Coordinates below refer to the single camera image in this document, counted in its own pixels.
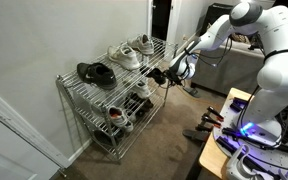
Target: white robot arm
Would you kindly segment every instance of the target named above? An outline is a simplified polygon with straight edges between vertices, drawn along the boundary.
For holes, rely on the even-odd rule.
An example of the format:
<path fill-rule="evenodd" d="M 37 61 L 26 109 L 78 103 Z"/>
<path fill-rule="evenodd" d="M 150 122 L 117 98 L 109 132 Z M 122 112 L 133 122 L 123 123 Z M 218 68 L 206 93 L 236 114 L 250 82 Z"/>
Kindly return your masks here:
<path fill-rule="evenodd" d="M 257 76 L 261 89 L 249 103 L 242 121 L 237 115 L 233 124 L 249 138 L 278 146 L 282 129 L 275 116 L 288 106 L 288 8 L 276 6 L 263 10 L 256 4 L 236 5 L 230 15 L 221 16 L 199 40 L 190 43 L 186 51 L 170 62 L 169 73 L 182 79 L 191 78 L 197 60 L 187 56 L 195 50 L 218 48 L 234 32 L 258 33 L 263 43 L 265 64 Z"/>

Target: metal shelf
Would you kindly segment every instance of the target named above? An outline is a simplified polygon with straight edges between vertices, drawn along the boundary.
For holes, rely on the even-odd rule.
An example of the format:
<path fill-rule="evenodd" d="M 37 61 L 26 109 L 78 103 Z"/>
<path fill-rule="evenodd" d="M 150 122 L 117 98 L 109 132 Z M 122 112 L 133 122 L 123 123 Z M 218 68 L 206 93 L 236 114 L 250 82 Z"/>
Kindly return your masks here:
<path fill-rule="evenodd" d="M 162 62 L 172 59 L 175 56 L 177 45 L 169 44 L 157 38 L 151 39 L 154 43 L 154 54 L 151 56 L 144 56 L 137 52 L 137 59 L 141 64 L 141 67 L 137 70 L 129 71 L 122 68 L 119 64 L 110 61 L 107 54 L 104 54 L 89 63 L 100 62 L 114 71 L 117 87 L 113 90 L 103 90 L 95 84 L 83 83 L 79 79 L 76 70 L 62 76 L 59 75 L 56 81 L 59 90 L 64 94 L 64 97 L 69 102 L 74 114 L 90 131 L 93 140 L 105 149 L 114 160 L 119 160 L 125 155 L 126 151 L 131 147 L 143 129 L 163 105 L 167 95 L 167 91 L 165 97 L 156 95 L 155 91 L 159 87 L 158 84 L 155 83 L 154 79 L 146 78 L 145 75 L 156 67 L 161 69 L 159 65 Z M 141 72 L 141 68 L 144 66 L 148 67 L 149 70 L 147 71 L 146 69 L 145 72 Z M 123 83 L 125 78 L 131 80 L 132 83 L 125 85 Z M 144 81 L 149 86 L 149 89 L 152 92 L 149 99 L 154 106 L 149 112 L 146 112 L 143 117 L 137 117 L 137 121 L 133 123 L 133 131 L 126 133 L 125 135 L 127 136 L 124 137 L 122 141 L 116 143 L 114 137 L 117 133 L 121 133 L 122 130 L 112 125 L 106 112 L 107 108 L 114 105 L 122 108 L 125 112 L 132 110 L 132 114 L 128 115 L 127 118 L 135 115 L 144 105 L 145 100 L 140 98 L 138 100 L 135 99 L 132 103 L 129 103 L 128 106 L 124 106 L 124 102 L 127 95 L 132 92 L 132 87 L 139 81 Z M 105 145 L 94 138 L 94 130 L 101 130 L 110 137 L 113 146 Z"/>

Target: dark doorway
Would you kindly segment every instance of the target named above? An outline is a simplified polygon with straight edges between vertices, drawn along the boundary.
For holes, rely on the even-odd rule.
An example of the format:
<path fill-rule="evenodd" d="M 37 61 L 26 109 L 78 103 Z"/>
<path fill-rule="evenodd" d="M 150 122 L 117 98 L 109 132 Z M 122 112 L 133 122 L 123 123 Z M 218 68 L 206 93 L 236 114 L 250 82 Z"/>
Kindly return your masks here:
<path fill-rule="evenodd" d="M 153 0 L 152 36 L 166 41 L 172 0 Z"/>

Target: door frame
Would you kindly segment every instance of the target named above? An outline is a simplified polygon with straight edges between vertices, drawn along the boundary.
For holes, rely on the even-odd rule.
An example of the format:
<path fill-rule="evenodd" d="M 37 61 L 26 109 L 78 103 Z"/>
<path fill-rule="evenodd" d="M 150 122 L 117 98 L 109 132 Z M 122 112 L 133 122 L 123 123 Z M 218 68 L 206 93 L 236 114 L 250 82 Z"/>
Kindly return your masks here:
<path fill-rule="evenodd" d="M 60 168 L 66 168 L 71 163 L 48 140 L 46 140 L 31 124 L 0 97 L 0 119 L 18 136 L 31 144 L 35 149 L 57 164 Z"/>
<path fill-rule="evenodd" d="M 147 34 L 152 35 L 153 0 L 147 0 Z M 172 0 L 170 16 L 168 20 L 166 41 L 176 44 L 176 31 L 181 10 L 182 0 Z"/>

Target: wooden table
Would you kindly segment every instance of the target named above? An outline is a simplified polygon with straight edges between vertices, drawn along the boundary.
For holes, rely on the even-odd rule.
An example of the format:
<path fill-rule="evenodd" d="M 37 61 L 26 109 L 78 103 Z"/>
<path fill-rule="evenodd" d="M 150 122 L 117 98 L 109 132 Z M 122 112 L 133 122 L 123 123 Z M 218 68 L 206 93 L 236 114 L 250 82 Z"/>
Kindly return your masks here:
<path fill-rule="evenodd" d="M 226 98 L 225 103 L 234 97 L 247 100 L 250 97 L 250 94 L 232 88 Z M 228 160 L 229 158 L 222 152 L 221 149 L 218 148 L 213 133 L 211 133 L 199 158 L 201 166 L 212 172 L 220 179 L 227 179 L 226 163 Z"/>

